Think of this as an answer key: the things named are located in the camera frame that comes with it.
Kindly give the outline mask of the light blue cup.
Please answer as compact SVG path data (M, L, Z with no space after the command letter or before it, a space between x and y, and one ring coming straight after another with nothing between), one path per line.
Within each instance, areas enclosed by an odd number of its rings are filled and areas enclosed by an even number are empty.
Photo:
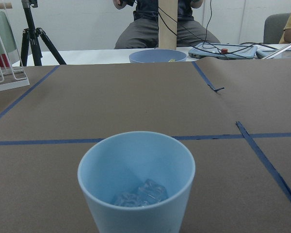
M100 233L178 233L194 175L194 157L181 142L145 131L100 141L82 157L77 173ZM113 204L148 179L166 188L166 200L144 207Z

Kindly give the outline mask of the blue bowl with fork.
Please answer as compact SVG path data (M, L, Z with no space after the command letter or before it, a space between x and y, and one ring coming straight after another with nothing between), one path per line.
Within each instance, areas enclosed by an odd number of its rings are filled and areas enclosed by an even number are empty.
M187 55L177 50L168 49L150 49L134 52L129 55L131 63L161 63L169 62L184 62L187 60Z

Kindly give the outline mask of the ice cubes in cup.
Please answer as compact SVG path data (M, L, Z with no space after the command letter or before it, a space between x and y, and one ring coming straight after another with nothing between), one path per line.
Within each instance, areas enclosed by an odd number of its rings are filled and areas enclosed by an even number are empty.
M121 207L145 207L169 198L166 188L147 179L141 186L130 192L122 192L113 198L113 205Z

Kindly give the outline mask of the grey office chair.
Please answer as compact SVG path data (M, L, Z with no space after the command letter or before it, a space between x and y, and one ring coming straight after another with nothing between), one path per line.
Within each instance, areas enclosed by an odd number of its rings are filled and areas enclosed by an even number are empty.
M279 44L284 38L285 29L290 13L274 14L266 18L264 23L264 44Z

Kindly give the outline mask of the green cup on rack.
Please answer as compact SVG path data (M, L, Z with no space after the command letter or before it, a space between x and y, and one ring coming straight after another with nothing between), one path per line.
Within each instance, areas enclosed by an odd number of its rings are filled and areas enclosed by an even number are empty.
M8 18L4 11L0 11L0 54L16 50L16 43Z

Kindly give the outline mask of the cardboard post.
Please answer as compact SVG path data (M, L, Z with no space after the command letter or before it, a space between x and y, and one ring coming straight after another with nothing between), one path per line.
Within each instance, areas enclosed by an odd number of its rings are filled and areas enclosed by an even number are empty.
M178 1L158 0L159 48L176 50Z

